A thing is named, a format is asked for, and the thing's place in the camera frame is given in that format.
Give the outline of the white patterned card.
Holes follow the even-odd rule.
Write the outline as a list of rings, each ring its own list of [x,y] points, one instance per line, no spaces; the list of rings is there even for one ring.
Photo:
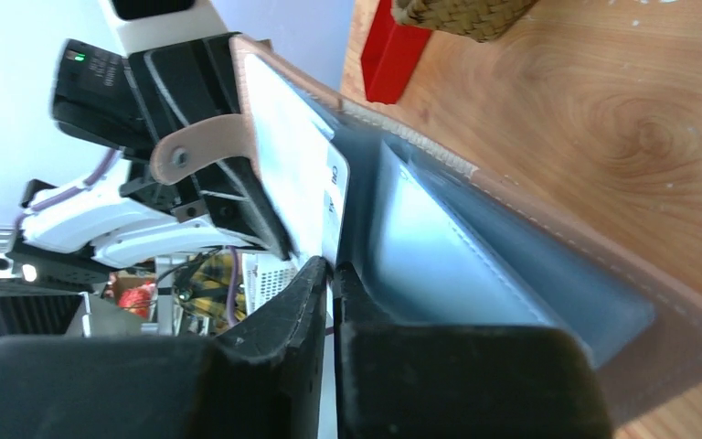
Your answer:
[[[336,263],[349,166],[335,128],[309,97],[260,57],[243,59],[261,181],[292,240],[298,263]]]

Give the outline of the pink card holder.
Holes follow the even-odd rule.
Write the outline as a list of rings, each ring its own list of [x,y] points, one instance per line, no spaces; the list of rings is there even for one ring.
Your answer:
[[[572,336],[626,423],[702,382],[702,296],[596,230],[406,124],[233,35],[311,98],[349,166],[335,264],[373,300],[421,323],[554,327]]]

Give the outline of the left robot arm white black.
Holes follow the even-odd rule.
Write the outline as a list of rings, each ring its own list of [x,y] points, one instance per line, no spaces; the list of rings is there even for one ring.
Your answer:
[[[288,258],[289,233],[255,168],[233,38],[129,56],[68,40],[51,115],[62,133],[106,154],[65,185],[27,183],[8,256],[75,284],[155,256],[226,246]]]

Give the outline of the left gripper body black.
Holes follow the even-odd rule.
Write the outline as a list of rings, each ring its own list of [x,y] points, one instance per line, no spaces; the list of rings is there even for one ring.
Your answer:
[[[231,39],[221,34],[128,57],[68,41],[52,116],[63,133],[117,150],[125,170],[99,183],[90,199],[88,217],[103,218],[93,236],[188,220],[220,230],[193,175],[223,159],[249,159]]]

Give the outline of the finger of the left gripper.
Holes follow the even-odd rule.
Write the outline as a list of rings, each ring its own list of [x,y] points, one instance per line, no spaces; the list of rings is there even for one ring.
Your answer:
[[[267,252],[282,261],[293,249],[289,233],[246,157],[230,157],[193,175],[212,223],[242,241],[241,247]]]

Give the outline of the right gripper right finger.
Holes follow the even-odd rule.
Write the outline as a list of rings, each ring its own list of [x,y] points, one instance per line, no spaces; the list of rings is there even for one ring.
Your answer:
[[[610,438],[597,377],[552,327],[404,324],[335,269],[342,438]]]

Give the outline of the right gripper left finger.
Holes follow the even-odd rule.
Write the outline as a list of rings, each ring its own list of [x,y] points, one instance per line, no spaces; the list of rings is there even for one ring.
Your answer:
[[[327,277],[218,337],[0,337],[0,438],[314,438]]]

